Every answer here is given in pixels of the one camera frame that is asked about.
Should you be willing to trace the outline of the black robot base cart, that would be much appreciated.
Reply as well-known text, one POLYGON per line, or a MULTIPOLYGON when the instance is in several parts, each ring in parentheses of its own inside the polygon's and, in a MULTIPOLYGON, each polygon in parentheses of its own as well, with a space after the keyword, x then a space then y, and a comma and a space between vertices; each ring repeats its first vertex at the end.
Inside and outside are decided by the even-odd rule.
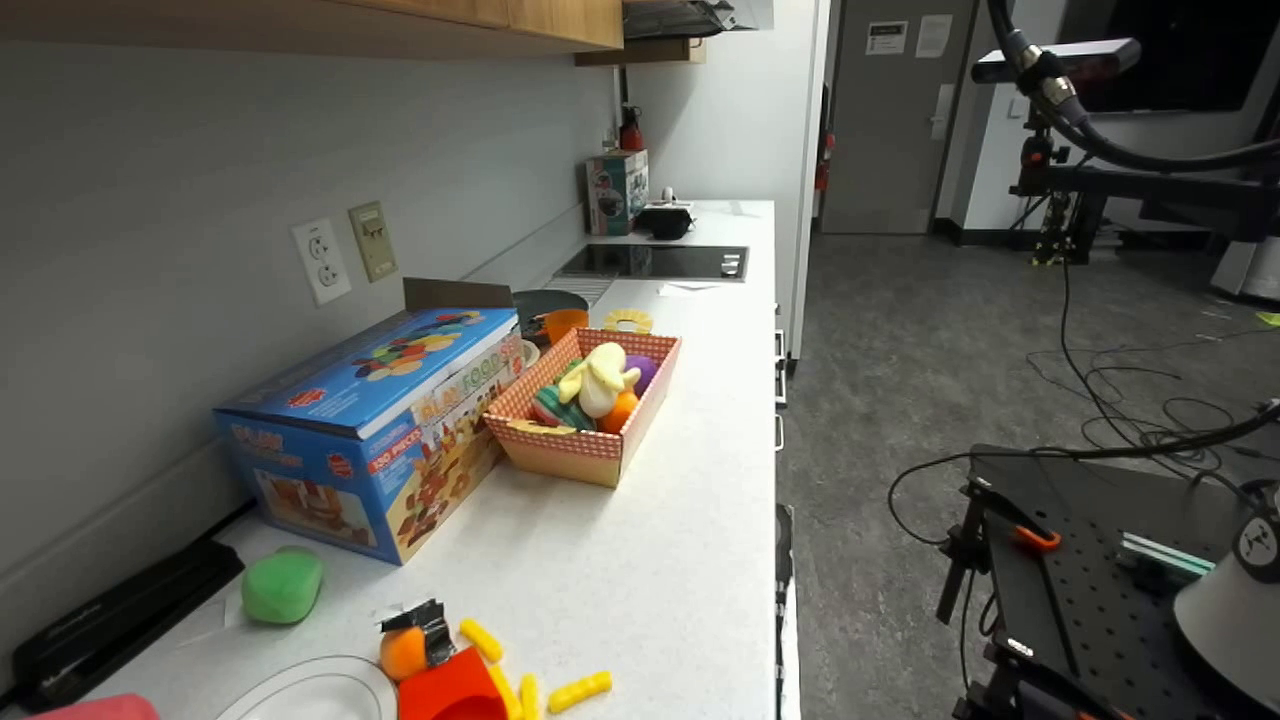
POLYGON ((987 680, 957 720, 1275 720, 1275 487, 973 449, 941 621, 987 577, 987 680))

